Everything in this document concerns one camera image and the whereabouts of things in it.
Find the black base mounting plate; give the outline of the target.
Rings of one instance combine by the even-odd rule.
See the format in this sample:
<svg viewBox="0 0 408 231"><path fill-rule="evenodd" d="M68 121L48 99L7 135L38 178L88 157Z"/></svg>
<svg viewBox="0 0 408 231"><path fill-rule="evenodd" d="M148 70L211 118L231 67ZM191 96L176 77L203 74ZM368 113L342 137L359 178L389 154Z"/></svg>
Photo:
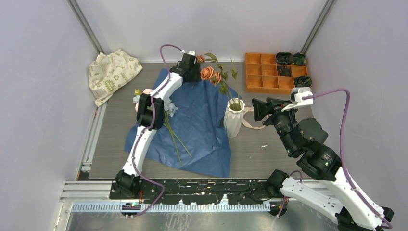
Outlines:
<svg viewBox="0 0 408 231"><path fill-rule="evenodd" d="M226 198L228 205L257 205L272 199L280 202L283 196L273 193L265 179L154 179L138 180L135 190L114 182L109 198L158 205L217 205Z"/></svg>

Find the dark rolled fabric bottom-right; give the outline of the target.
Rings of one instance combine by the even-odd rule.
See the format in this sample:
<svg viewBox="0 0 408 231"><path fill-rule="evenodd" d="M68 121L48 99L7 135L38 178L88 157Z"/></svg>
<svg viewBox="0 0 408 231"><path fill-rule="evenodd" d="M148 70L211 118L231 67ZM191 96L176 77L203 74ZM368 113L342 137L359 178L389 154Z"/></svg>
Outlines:
<svg viewBox="0 0 408 231"><path fill-rule="evenodd" d="M307 75L295 77L293 80L294 80L294 86L296 88L310 87L312 85L312 79L310 76L307 76Z"/></svg>

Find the pink rose stem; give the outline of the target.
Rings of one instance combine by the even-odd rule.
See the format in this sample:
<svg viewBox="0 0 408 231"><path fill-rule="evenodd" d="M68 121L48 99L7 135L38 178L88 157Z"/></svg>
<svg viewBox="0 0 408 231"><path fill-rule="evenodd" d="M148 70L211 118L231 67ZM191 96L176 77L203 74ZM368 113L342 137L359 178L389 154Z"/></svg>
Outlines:
<svg viewBox="0 0 408 231"><path fill-rule="evenodd" d="M135 111L138 111L138 106L139 106L139 101L140 101L140 96L142 94L150 94L153 90L152 89L145 89L143 91L140 91L138 89L135 89L135 96L133 97L133 103L135 104Z"/></svg>

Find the white ribbed vase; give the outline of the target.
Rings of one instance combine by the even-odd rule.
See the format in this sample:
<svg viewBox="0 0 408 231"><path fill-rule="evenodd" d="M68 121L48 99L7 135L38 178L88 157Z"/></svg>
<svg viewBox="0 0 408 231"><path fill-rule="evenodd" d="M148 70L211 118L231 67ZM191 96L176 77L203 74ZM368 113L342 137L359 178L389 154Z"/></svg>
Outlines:
<svg viewBox="0 0 408 231"><path fill-rule="evenodd" d="M241 128L245 103L239 98L230 99L224 114L223 128L228 138L238 135Z"/></svg>

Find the dark rolled fabric top-right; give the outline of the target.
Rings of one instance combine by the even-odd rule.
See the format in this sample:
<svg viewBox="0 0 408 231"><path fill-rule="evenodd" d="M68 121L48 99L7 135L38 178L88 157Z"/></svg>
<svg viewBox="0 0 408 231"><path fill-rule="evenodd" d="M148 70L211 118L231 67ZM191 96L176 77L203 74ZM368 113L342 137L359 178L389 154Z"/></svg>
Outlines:
<svg viewBox="0 0 408 231"><path fill-rule="evenodd" d="M292 65L305 66L306 61L307 61L306 56L303 53L298 52L293 55Z"/></svg>

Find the dark fabric piece middle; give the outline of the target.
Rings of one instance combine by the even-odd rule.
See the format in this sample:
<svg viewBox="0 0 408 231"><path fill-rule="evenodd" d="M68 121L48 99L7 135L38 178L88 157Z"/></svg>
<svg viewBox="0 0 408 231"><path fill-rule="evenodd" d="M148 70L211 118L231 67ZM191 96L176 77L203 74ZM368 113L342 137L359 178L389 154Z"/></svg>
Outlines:
<svg viewBox="0 0 408 231"><path fill-rule="evenodd" d="M279 76L286 76L286 77L292 76L291 67L289 65L278 65L277 71L278 71Z"/></svg>

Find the dark rolled fabric top-left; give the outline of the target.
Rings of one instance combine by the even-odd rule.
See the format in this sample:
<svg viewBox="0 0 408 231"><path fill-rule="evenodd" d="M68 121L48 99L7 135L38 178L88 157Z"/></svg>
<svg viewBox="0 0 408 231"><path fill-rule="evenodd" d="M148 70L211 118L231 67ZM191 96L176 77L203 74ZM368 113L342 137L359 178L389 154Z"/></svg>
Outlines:
<svg viewBox="0 0 408 231"><path fill-rule="evenodd" d="M279 52L275 55L276 63L279 65L291 65L293 63L293 54L289 52Z"/></svg>

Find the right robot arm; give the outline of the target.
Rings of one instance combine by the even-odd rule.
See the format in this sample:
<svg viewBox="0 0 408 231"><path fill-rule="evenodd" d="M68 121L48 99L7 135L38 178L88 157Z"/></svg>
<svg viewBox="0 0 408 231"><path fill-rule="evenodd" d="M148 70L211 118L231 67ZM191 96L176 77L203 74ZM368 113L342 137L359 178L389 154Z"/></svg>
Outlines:
<svg viewBox="0 0 408 231"><path fill-rule="evenodd" d="M341 231L382 231L391 227L394 211L379 206L360 189L344 171L340 156L325 145L328 137L314 118L297 122L296 109L289 101L268 97L252 99L254 120L273 125L289 157L297 159L302 172L318 180L329 191L324 195L274 170L265 184L272 197L293 198L329 218Z"/></svg>

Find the orange compartment tray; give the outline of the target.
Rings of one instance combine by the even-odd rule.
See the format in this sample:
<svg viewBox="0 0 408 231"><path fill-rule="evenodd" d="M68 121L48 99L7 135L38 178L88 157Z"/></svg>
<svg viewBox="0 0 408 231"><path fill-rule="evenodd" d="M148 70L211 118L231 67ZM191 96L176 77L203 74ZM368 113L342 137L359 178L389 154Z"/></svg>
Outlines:
<svg viewBox="0 0 408 231"><path fill-rule="evenodd" d="M292 76L279 76L277 71L276 54L254 53L245 54L245 82L246 91L253 93L271 93L279 95L291 94L294 78L310 76L307 65L291 67Z"/></svg>

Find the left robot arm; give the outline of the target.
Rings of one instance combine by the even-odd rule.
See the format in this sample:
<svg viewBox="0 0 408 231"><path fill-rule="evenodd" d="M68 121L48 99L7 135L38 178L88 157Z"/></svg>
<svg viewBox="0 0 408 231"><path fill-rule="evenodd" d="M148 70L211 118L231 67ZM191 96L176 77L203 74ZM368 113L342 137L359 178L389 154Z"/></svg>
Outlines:
<svg viewBox="0 0 408 231"><path fill-rule="evenodd" d="M137 109L137 132L129 156L117 173L111 192L119 198L136 198L141 190L141 168L150 143L165 121L165 101L184 83L199 82L200 63L194 51L167 71L164 80L150 93L140 96Z"/></svg>

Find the beige printed ribbon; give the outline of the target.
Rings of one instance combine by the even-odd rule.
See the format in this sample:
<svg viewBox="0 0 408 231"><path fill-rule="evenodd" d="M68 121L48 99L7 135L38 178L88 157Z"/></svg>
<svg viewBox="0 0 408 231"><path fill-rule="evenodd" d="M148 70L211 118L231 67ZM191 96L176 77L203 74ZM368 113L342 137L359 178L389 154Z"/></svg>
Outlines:
<svg viewBox="0 0 408 231"><path fill-rule="evenodd" d="M255 123L260 123L260 121L255 121L253 120L253 122L249 122L248 120L246 120L246 116L248 113L253 113L253 115L251 116L251 119L254 118L254 108L253 107L245 107L243 110L243 118L242 118L242 125L245 126L246 128L252 129L252 130L261 130L263 128L266 127L266 125L260 125L260 126L255 126Z"/></svg>

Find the light blue flower stem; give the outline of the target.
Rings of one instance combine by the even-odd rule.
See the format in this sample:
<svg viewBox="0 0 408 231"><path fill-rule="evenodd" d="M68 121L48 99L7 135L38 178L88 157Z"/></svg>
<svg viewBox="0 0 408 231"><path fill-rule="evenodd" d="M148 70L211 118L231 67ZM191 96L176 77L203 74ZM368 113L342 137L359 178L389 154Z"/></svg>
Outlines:
<svg viewBox="0 0 408 231"><path fill-rule="evenodd" d="M172 128L172 124L171 124L171 118L173 118L173 116L175 115L176 111L179 108L175 106L175 104L172 102L171 99L165 99L164 100L164 110L165 110L165 121L164 121L164 126L168 129L171 139L173 141L176 153L177 153L177 157L180 163L180 166L183 167L183 161L182 161L182 157L180 154L180 150L178 147L178 144L182 145L182 147L184 148L184 150L187 152L187 154L192 157L192 154L190 153L190 151L188 150L187 146L184 144L184 142L180 139L180 137L174 132L173 128Z"/></svg>

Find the cream patterned cloth bag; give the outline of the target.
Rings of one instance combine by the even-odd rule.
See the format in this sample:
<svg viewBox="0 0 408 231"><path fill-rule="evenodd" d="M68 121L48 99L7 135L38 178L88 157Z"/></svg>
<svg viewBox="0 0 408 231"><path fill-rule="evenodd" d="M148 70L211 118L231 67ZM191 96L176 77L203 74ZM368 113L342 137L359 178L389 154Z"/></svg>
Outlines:
<svg viewBox="0 0 408 231"><path fill-rule="evenodd" d="M99 53L88 68L89 88L100 107L112 95L132 81L143 69L138 58L127 54L123 49L113 53Z"/></svg>

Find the orange rose stem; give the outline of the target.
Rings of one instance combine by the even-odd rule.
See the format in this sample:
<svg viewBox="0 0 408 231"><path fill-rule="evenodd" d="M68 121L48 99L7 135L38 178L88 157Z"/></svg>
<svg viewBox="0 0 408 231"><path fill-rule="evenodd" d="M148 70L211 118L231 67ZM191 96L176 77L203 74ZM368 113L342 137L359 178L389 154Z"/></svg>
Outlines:
<svg viewBox="0 0 408 231"><path fill-rule="evenodd" d="M224 94L228 100L239 98L239 93L237 93L237 97L234 97L232 95L232 91L230 90L230 87L228 85L228 79L230 75L237 83L238 71L236 70L236 68L233 66L230 72L225 70L223 65L219 64L218 58L212 53L206 53L204 54L204 57L206 58L205 62L213 64L217 63L218 70L215 70L211 66L202 68L200 71L201 80L208 80L215 87L219 87L218 91Z"/></svg>

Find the single small orange rose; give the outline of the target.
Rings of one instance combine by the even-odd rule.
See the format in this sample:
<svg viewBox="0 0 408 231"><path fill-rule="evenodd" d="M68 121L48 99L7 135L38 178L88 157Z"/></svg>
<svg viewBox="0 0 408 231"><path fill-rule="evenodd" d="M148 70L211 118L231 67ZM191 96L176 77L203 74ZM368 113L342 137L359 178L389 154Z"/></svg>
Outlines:
<svg viewBox="0 0 408 231"><path fill-rule="evenodd" d="M197 62L204 63L206 58L203 55L197 55Z"/></svg>

